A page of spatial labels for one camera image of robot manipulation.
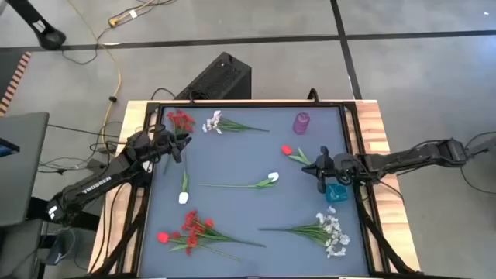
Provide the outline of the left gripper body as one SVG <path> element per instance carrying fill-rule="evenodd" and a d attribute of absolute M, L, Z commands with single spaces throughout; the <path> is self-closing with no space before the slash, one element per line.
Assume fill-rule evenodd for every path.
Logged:
<path fill-rule="evenodd" d="M 161 154 L 169 154 L 174 158 L 176 163 L 181 163 L 182 150 L 178 148 L 178 142 L 180 141 L 178 135 L 168 130 L 163 130 L 157 135 L 153 145 Z"/>

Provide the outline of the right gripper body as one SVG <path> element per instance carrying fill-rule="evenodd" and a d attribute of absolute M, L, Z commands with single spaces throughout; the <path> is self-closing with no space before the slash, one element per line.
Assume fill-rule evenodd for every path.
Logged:
<path fill-rule="evenodd" d="M 320 147 L 321 154 L 316 159 L 317 188 L 321 194 L 326 193 L 326 178 L 334 177 L 342 185 L 351 185 L 350 174 L 342 167 L 337 167 L 334 160 L 329 156 L 326 146 Z"/>

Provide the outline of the small red blossom spray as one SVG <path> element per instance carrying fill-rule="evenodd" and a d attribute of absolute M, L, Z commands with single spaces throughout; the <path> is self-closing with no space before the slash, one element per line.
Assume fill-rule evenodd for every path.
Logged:
<path fill-rule="evenodd" d="M 168 130 L 175 134 L 191 134 L 194 132 L 196 124 L 195 119 L 181 109 L 174 109 L 166 113 L 164 122 L 164 130 Z"/>

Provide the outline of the red tulip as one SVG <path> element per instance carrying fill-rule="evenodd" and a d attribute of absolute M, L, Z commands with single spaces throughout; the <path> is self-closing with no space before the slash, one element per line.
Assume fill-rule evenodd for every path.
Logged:
<path fill-rule="evenodd" d="M 291 146 L 283 145 L 281 147 L 281 151 L 288 158 L 304 164 L 305 166 L 312 164 L 312 162 L 305 156 L 302 149 L 299 147 L 297 147 L 296 152 L 294 152 Z"/>
<path fill-rule="evenodd" d="M 167 232 L 159 232 L 157 234 L 157 240 L 159 243 L 168 244 L 172 243 L 173 246 L 169 249 L 170 252 L 183 250 L 189 257 L 192 255 L 192 251 L 195 249 L 207 250 L 209 252 L 228 257 L 229 259 L 241 261 L 239 257 L 233 256 L 229 253 L 224 253 L 220 250 L 208 247 L 207 245 L 200 244 L 197 240 L 195 244 L 190 244 L 188 236 L 181 236 L 177 233 L 167 233 Z"/>

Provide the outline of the small white blossom spray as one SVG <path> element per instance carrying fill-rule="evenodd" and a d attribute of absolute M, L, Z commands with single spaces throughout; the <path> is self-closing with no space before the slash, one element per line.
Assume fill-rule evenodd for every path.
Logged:
<path fill-rule="evenodd" d="M 216 132 L 218 134 L 223 134 L 227 132 L 238 133 L 247 130 L 255 130 L 266 132 L 266 129 L 255 128 L 252 126 L 246 126 L 238 122 L 234 122 L 230 119 L 227 119 L 222 115 L 221 110 L 216 110 L 213 113 L 213 116 L 209 119 L 206 119 L 206 122 L 202 125 L 201 130 L 204 133 L 208 132 Z"/>

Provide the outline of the white tulip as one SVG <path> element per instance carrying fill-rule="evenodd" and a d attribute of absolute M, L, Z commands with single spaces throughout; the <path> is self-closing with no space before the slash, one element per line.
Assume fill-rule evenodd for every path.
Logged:
<path fill-rule="evenodd" d="M 178 196 L 178 202 L 180 205 L 185 205 L 188 202 L 188 199 L 189 199 L 188 154 L 187 154 L 187 150 L 185 150 L 183 178 L 182 178 L 181 192 Z"/>
<path fill-rule="evenodd" d="M 272 172 L 267 175 L 265 180 L 259 181 L 255 184 L 202 184 L 206 187 L 220 187 L 220 188 L 272 188 L 279 180 L 279 173 Z"/>

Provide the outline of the large white blossom spray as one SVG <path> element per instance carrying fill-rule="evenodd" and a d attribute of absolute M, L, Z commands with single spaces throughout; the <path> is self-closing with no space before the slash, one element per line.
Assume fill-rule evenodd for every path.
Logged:
<path fill-rule="evenodd" d="M 324 247 L 327 258 L 344 257 L 350 244 L 350 237 L 343 232 L 336 213 L 336 209 L 329 205 L 326 212 L 318 212 L 315 215 L 316 221 L 310 225 L 260 228 L 260 231 L 286 232 L 302 236 Z"/>

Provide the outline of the large red blossom spray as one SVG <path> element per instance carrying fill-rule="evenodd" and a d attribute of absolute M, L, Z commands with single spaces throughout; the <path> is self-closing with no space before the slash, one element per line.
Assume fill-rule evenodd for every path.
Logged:
<path fill-rule="evenodd" d="M 255 247 L 266 247 L 261 243 L 236 239 L 221 233 L 215 228 L 213 219 L 201 219 L 197 210 L 188 212 L 184 217 L 181 231 L 168 234 L 166 239 L 167 243 L 174 244 L 170 251 L 183 250 L 188 256 L 191 255 L 194 249 L 204 249 L 234 258 L 234 256 L 211 248 L 210 245 L 214 243 L 238 243 Z"/>

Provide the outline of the blue-grey table mat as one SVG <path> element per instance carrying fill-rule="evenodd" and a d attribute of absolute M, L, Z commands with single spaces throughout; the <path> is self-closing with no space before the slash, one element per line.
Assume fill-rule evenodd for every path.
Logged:
<path fill-rule="evenodd" d="M 195 127 L 187 146 L 189 199 L 180 205 L 184 164 L 163 158 L 157 165 L 150 192 L 139 276 L 141 277 L 295 277 L 367 274 L 367 258 L 353 199 L 336 204 L 336 216 L 350 237 L 344 257 L 327 258 L 323 247 L 289 232 L 260 228 L 292 227 L 313 223 L 328 205 L 317 189 L 316 179 L 301 170 L 300 163 L 286 157 L 281 147 L 302 149 L 315 160 L 320 147 L 331 154 L 346 151 L 340 112 L 337 108 L 309 108 L 310 123 L 303 135 L 292 126 L 296 108 L 224 108 L 233 121 L 266 132 L 204 133 Z M 272 172 L 279 180 L 272 188 L 220 188 L 202 184 L 255 184 Z M 261 243 L 255 247 L 238 243 L 215 243 L 211 248 L 239 257 L 229 259 L 196 249 L 170 252 L 170 244 L 157 240 L 159 232 L 178 231 L 187 212 L 197 210 L 203 219 L 236 239 Z"/>

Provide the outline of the black computer tower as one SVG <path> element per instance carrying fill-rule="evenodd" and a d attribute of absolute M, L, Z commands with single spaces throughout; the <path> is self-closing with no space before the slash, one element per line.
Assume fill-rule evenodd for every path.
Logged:
<path fill-rule="evenodd" d="M 222 52 L 175 100 L 234 100 L 252 98 L 252 68 Z"/>

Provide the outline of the grey side table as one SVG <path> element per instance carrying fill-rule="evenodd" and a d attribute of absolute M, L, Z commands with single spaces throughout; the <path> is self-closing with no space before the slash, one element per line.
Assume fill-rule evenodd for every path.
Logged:
<path fill-rule="evenodd" d="M 50 115 L 34 112 L 0 118 L 0 143 L 19 148 L 0 157 L 0 227 L 25 220 Z"/>

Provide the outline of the grey stand leg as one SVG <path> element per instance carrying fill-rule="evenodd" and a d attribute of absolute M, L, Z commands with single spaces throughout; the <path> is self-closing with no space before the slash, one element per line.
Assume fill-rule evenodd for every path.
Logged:
<path fill-rule="evenodd" d="M 496 147 L 496 136 L 478 143 L 472 147 L 467 147 L 467 154 L 469 157 L 475 157 L 480 153 L 486 153 Z"/>

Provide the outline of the black stand leg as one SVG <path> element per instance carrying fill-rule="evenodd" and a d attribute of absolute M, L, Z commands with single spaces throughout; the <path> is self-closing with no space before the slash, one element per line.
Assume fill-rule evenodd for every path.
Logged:
<path fill-rule="evenodd" d="M 60 30 L 50 25 L 29 0 L 5 0 L 34 32 L 45 50 L 59 50 L 66 40 Z"/>

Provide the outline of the dark device blue screen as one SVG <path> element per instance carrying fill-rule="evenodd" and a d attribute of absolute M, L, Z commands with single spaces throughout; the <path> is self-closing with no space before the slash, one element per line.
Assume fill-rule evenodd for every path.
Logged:
<path fill-rule="evenodd" d="M 0 157 L 7 157 L 16 154 L 20 148 L 6 139 L 0 138 Z"/>

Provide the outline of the grey seat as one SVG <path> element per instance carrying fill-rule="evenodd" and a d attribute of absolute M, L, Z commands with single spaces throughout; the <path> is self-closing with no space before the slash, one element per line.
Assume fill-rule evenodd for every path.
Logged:
<path fill-rule="evenodd" d="M 0 227 L 0 279 L 34 279 L 43 221 Z"/>

